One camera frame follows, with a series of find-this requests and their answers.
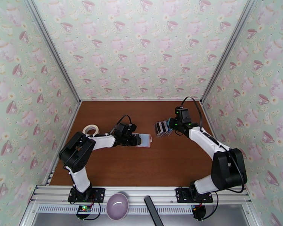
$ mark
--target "wooden floor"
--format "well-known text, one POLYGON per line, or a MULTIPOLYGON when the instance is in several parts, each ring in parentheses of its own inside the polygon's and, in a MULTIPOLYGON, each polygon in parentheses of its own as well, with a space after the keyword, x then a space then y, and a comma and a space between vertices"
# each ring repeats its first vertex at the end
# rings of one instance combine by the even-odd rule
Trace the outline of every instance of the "wooden floor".
MULTIPOLYGON (((175 117, 179 101, 121 101, 83 102, 70 135, 82 131, 89 124, 99 127, 100 133, 109 132, 115 123, 128 114, 137 125, 136 133, 151 134, 150 148, 114 147, 96 150, 86 166, 87 175, 95 186, 188 186, 191 181, 210 174, 211 159, 185 136, 155 137, 153 125, 157 121, 175 117)), ((192 102, 185 102, 193 121, 199 122, 192 102)), ((211 133, 203 115, 203 126, 211 133)), ((67 171, 59 161, 51 185, 72 185, 67 171)))

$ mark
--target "masking tape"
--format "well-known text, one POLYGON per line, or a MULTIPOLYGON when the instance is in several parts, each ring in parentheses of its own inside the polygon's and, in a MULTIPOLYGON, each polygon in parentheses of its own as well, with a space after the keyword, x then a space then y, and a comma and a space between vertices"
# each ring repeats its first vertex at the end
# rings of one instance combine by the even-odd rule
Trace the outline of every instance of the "masking tape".
POLYGON ((91 124, 91 125, 88 125, 86 126, 84 129, 83 129, 83 133, 86 134, 86 135, 89 135, 87 134, 88 131, 90 130, 95 130, 94 134, 98 134, 100 132, 100 130, 98 129, 97 125, 94 125, 94 124, 91 124))

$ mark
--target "floral wallpaper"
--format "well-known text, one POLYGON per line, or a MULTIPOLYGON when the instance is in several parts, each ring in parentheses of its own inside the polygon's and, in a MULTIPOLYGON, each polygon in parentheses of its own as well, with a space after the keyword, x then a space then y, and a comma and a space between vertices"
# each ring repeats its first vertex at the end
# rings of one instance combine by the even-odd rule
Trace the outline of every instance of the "floral wallpaper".
POLYGON ((243 152, 264 225, 283 225, 283 0, 259 0, 204 105, 218 138, 243 152))
POLYGON ((0 0, 0 225, 18 225, 76 105, 22 0, 0 0))
POLYGON ((247 0, 34 0, 81 99, 200 99, 247 0))

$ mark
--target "black mounting plate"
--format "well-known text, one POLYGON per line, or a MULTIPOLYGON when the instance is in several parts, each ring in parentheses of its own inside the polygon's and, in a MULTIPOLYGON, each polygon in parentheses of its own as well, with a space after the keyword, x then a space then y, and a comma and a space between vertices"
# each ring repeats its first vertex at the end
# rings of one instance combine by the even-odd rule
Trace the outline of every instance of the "black mounting plate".
POLYGON ((72 187, 68 196, 68 202, 103 203, 104 197, 105 197, 104 188, 91 188, 86 190, 84 193, 80 193, 74 187, 72 187))
POLYGON ((189 188, 175 189, 177 203, 212 203, 212 194, 199 194, 192 198, 189 188))

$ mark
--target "teapot pattern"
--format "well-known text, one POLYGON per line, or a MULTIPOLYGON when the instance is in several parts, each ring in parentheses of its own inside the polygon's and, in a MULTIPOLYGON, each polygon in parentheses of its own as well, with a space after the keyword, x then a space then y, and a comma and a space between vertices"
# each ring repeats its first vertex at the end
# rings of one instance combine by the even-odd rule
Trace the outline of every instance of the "teapot pattern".
MULTIPOLYGON (((67 9, 63 0, 44 3, 55 18, 67 9)), ((61 46, 75 52, 79 42, 65 37, 61 46)), ((78 76, 88 72, 75 68, 78 76)), ((75 104, 25 2, 0 0, 0 225, 19 224, 59 150, 75 104)))
POLYGON ((243 153, 263 225, 283 225, 283 0, 259 0, 204 104, 243 153))
POLYGON ((201 98, 246 1, 35 4, 81 99, 168 100, 187 93, 201 98), (140 87, 136 82, 142 78, 147 82, 140 87))

